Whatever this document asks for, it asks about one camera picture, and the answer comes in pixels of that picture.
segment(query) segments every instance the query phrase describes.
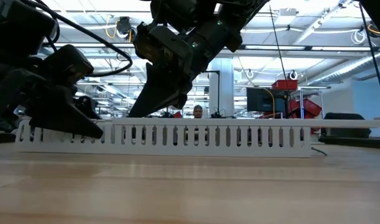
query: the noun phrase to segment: wooden table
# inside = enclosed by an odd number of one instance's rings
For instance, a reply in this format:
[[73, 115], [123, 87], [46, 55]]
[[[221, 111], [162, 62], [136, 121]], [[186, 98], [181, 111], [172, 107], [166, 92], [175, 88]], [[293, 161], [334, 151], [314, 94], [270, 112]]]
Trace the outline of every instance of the wooden table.
[[0, 145], [0, 224], [380, 223], [380, 150], [315, 147], [329, 156], [19, 154]]

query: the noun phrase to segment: ceiling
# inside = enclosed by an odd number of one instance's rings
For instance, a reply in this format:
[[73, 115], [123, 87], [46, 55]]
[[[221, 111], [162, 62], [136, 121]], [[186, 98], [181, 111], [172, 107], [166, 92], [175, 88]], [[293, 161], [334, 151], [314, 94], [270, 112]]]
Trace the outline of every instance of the ceiling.
[[[266, 4], [259, 14], [242, 31], [245, 45], [270, 45], [275, 47], [276, 37], [272, 29], [271, 6], [277, 39], [280, 45], [299, 46], [368, 46], [367, 41], [355, 40], [356, 30], [363, 24], [358, 2], [347, 1], [345, 8], [337, 8], [339, 0], [272, 0]], [[152, 17], [149, 2], [138, 0], [44, 0], [49, 8], [111, 43], [124, 43], [125, 40], [117, 35], [109, 38], [106, 34], [114, 34], [114, 23], [120, 16], [129, 16], [131, 24], [136, 27], [141, 22], [150, 23]], [[311, 26], [315, 30], [307, 32]], [[97, 43], [91, 37], [72, 29], [61, 23], [61, 37], [59, 43]], [[380, 38], [373, 39], [375, 45], [380, 46]], [[97, 71], [109, 71], [124, 66], [126, 62], [116, 60], [116, 54], [105, 47], [87, 45], [80, 50], [88, 57]], [[134, 65], [129, 73], [106, 78], [87, 79], [86, 82], [121, 83], [110, 86], [107, 90], [98, 91], [93, 85], [80, 85], [82, 93], [99, 98], [103, 102], [103, 110], [108, 113], [121, 114], [128, 110], [146, 82], [146, 60], [138, 59], [132, 48], [125, 49], [132, 55]], [[287, 51], [282, 52], [282, 63], [286, 71], [295, 70], [300, 83], [311, 79], [329, 68], [348, 60], [358, 59], [368, 55], [367, 52], [341, 52], [341, 51]], [[282, 64], [276, 50], [238, 50], [232, 54], [223, 50], [218, 57], [232, 58], [234, 67], [234, 80], [236, 85], [250, 84], [248, 73], [254, 84], [270, 85], [278, 79], [283, 79]], [[207, 74], [201, 74], [195, 84], [207, 85]], [[237, 97], [245, 96], [244, 88], [235, 88]], [[203, 88], [194, 87], [189, 95], [204, 95]], [[242, 111], [246, 104], [244, 99], [235, 103], [236, 111]], [[207, 97], [197, 96], [189, 100], [186, 110], [191, 112], [195, 104], [207, 106]]]

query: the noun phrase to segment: person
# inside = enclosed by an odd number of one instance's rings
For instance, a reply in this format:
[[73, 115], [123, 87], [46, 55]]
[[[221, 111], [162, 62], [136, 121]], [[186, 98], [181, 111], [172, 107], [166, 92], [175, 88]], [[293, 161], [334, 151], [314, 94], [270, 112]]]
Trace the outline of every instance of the person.
[[196, 105], [193, 110], [194, 118], [202, 118], [202, 106]]

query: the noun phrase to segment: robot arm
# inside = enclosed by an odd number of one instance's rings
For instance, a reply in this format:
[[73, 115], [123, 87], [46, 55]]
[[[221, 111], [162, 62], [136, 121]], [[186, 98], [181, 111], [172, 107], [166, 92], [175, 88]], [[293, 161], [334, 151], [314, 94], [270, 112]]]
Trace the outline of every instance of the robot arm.
[[[239, 48], [241, 29], [266, 2], [152, 0], [154, 22], [139, 25], [134, 40], [136, 54], [152, 65], [147, 64], [147, 83], [129, 116], [144, 117], [168, 106], [183, 108], [192, 81], [224, 47], [232, 52]], [[221, 7], [214, 14], [218, 3]]]

